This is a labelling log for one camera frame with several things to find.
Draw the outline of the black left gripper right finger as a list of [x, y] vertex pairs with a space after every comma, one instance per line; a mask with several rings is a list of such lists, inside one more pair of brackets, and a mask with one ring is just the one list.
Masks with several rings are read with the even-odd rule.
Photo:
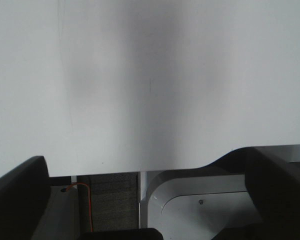
[[245, 187], [262, 218], [260, 240], [300, 240], [300, 169], [268, 152], [246, 150]]

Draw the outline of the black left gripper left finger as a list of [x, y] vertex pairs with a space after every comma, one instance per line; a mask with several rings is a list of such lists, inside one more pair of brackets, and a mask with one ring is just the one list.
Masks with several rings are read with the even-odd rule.
[[51, 196], [43, 156], [34, 156], [0, 177], [0, 240], [30, 240]]

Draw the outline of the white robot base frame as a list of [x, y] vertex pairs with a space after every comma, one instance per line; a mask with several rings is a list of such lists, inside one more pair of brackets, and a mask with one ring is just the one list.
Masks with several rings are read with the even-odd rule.
[[142, 175], [140, 226], [165, 240], [259, 240], [263, 220], [245, 185], [247, 149], [300, 169], [300, 145], [240, 148], [193, 169]]

